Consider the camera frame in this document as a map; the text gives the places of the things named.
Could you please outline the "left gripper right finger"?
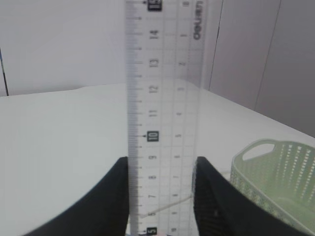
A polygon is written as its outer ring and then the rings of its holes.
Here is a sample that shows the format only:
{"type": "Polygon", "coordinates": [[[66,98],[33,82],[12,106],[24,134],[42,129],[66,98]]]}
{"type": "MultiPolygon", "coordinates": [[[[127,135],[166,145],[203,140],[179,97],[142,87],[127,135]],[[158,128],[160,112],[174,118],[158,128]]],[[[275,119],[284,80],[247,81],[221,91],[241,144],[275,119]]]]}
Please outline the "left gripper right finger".
{"type": "Polygon", "coordinates": [[[202,236],[309,236],[249,200],[205,158],[195,165],[194,215],[202,236]]]}

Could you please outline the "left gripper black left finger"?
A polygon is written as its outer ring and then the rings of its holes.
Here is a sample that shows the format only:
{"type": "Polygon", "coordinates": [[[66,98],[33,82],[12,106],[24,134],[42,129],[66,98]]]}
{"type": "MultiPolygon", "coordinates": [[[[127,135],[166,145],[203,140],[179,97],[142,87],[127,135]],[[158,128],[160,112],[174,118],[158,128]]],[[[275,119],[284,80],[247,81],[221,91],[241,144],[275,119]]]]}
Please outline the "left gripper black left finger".
{"type": "Polygon", "coordinates": [[[84,197],[28,235],[124,236],[128,216],[128,162],[121,157],[84,197]]]}

